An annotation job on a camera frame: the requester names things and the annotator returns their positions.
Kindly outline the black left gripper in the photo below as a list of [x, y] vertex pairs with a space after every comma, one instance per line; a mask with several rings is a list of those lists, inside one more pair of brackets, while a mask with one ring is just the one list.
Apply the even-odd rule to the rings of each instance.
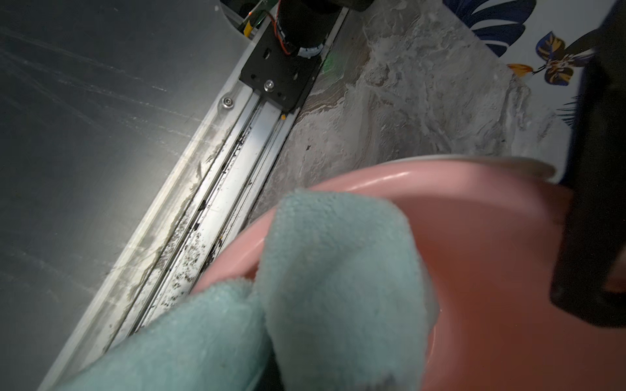
[[552, 303], [598, 327], [624, 327], [625, 294], [606, 290], [625, 249], [625, 3], [599, 28], [585, 66], [566, 171], [573, 192], [550, 288]]

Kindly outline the pink plastic bucket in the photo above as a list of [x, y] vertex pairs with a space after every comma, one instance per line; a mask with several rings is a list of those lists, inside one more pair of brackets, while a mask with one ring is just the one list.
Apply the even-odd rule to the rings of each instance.
[[[418, 390], [622, 390], [625, 332], [549, 302], [571, 194], [507, 169], [392, 162], [311, 192], [386, 200], [409, 221], [439, 308]], [[196, 291], [254, 280], [276, 209], [234, 239]]]

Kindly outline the light teal cloth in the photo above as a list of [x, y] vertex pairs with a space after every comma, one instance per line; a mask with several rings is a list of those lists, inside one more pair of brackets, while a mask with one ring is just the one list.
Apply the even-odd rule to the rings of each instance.
[[216, 283], [62, 384], [64, 390], [418, 390], [439, 308], [391, 202], [295, 192], [254, 280]]

